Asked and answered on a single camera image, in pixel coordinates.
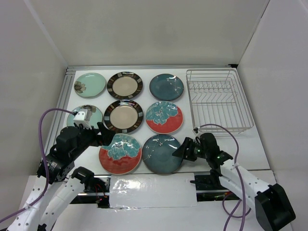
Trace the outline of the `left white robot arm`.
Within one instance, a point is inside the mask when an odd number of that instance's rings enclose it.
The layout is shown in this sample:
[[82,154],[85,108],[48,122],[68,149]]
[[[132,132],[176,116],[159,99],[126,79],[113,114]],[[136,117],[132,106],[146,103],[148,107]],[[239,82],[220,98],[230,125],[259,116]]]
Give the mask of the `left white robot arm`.
[[9,231],[50,231],[58,217],[81,192],[106,191],[105,183],[75,160],[90,146],[111,144],[115,131],[102,122],[98,128],[65,127],[37,170],[37,178],[24,207],[13,213]]

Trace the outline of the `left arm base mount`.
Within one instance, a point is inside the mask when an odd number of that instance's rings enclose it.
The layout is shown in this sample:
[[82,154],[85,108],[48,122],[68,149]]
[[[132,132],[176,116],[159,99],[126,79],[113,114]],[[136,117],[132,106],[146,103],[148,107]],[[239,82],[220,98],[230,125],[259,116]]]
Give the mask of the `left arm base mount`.
[[97,208],[109,208],[111,176],[96,175],[90,189],[80,192],[70,203],[72,205],[96,205]]

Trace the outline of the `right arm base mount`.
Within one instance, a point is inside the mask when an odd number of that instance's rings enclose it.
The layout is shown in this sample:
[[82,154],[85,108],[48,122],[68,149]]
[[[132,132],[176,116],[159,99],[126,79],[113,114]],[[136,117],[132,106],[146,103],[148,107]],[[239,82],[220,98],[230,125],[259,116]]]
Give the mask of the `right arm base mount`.
[[195,186],[196,198],[198,202],[211,202],[226,200],[239,200],[239,198],[215,182],[215,178],[210,174],[194,175],[190,183]]

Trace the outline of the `red teal plate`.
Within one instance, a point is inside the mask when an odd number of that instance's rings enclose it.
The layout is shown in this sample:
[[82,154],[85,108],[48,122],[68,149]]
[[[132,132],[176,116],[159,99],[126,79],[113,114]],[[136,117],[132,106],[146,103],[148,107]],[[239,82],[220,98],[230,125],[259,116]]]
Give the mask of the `red teal plate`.
[[110,145],[100,148],[99,161],[108,173],[123,175],[139,165],[141,152],[141,145],[134,137],[128,134],[116,134]]
[[156,133],[169,134],[183,124],[183,113],[174,103],[158,101],[150,105],[145,113],[148,127]]

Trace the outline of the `dark teal plate front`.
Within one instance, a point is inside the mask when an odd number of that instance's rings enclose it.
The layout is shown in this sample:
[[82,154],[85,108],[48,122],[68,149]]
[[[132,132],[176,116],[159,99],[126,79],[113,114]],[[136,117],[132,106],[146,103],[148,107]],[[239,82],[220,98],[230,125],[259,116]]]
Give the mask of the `dark teal plate front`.
[[150,137],[142,148],[142,160],[156,174],[167,175],[177,171],[182,159],[172,154],[181,146],[173,136],[157,134]]

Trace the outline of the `red teal plate front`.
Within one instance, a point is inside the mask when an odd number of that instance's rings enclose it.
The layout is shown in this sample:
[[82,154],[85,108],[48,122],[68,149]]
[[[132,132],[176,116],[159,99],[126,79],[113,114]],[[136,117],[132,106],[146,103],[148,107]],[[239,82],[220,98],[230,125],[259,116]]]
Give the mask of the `red teal plate front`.
[[141,145],[134,137],[128,134],[116,134],[110,145],[100,148],[99,161],[108,173],[123,175],[139,165],[141,152]]

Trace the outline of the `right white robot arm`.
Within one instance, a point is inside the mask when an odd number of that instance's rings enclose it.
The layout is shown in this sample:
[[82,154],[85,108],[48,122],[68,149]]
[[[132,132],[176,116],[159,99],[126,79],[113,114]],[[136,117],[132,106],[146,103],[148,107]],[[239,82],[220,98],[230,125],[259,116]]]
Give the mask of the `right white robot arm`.
[[269,184],[236,163],[220,149],[212,133],[204,133],[195,140],[187,137],[173,156],[196,161],[203,158],[209,164],[212,187],[230,190],[250,208],[265,231],[279,231],[296,215],[284,188]]

